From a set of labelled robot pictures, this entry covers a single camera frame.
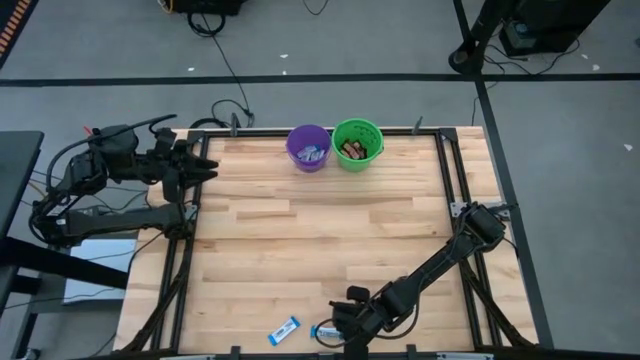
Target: concrete floor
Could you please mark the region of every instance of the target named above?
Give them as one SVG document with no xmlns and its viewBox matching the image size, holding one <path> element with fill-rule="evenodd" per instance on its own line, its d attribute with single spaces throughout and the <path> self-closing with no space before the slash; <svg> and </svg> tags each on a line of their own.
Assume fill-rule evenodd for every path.
<svg viewBox="0 0 640 360">
<path fill-rule="evenodd" d="M 321 3 L 310 6 L 315 1 Z M 471 21 L 480 4 L 465 1 Z M 591 73 L 593 65 L 640 72 L 638 18 L 637 1 L 613 0 L 581 36 L 581 49 L 551 73 Z M 220 42 L 238 75 L 452 73 L 446 56 L 460 31 L 449 0 L 332 1 L 319 17 L 299 0 L 252 0 Z M 542 69 L 552 59 L 535 56 L 525 65 Z M 228 75 L 213 42 L 195 37 L 182 17 L 166 16 L 152 0 L 40 0 L 0 70 L 3 79 L 209 75 Z M 421 115 L 424 125 L 469 125 L 476 96 L 471 83 L 437 82 L 259 84 L 245 91 L 257 127 L 332 125 L 354 116 L 412 125 Z M 640 203 L 634 181 L 640 83 L 504 83 L 489 94 L 556 347 L 640 353 L 640 243 L 632 231 Z M 83 136 L 83 125 L 177 113 L 172 125 L 186 126 L 221 98 L 241 99 L 235 85 L 0 88 L 0 109 L 3 129 L 45 132 L 42 170 L 58 149 Z M 221 107 L 222 114 L 233 110 Z M 476 124 L 483 125 L 480 111 Z M 150 137 L 140 135 L 144 148 Z M 25 199 L 33 196 L 28 190 Z M 104 198 L 122 204 L 128 197 Z M 27 215 L 21 207 L 12 236 L 30 238 Z M 13 344 L 10 328 L 20 310 L 3 316 L 0 358 Z M 44 316 L 32 345 L 44 350 L 43 359 L 87 356 L 117 321 L 117 311 Z"/>
</svg>

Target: wooden tabletop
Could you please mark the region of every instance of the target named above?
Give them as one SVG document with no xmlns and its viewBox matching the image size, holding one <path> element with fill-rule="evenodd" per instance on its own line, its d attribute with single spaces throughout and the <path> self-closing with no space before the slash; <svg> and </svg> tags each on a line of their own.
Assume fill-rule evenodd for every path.
<svg viewBox="0 0 640 360">
<path fill-rule="evenodd" d="M 457 130 L 472 198 L 500 200 L 482 128 Z M 203 186 L 181 353 L 226 354 L 233 345 L 243 353 L 333 351 L 309 336 L 311 325 L 331 316 L 329 300 L 344 300 L 350 285 L 375 292 L 409 274 L 451 236 L 432 137 L 385 137 L 384 153 L 361 173 L 339 168 L 335 154 L 323 170 L 302 173 L 284 141 L 216 138 L 209 145 L 209 158 L 220 162 L 219 176 Z M 150 190 L 149 201 L 162 203 L 159 187 Z M 141 232 L 138 246 L 155 234 Z M 160 239 L 135 259 L 115 349 L 132 339 L 155 307 L 166 249 Z M 503 241 L 485 258 L 496 303 L 535 342 L 514 249 Z M 180 260 L 177 255 L 176 271 Z M 163 346 L 169 344 L 173 309 L 167 314 Z M 484 310 L 479 314 L 489 341 Z M 292 315 L 301 327 L 271 346 L 267 335 Z M 406 344 L 419 351 L 472 349 L 457 268 L 422 293 L 419 320 L 408 336 L 376 339 L 370 350 L 406 351 Z"/>
</svg>

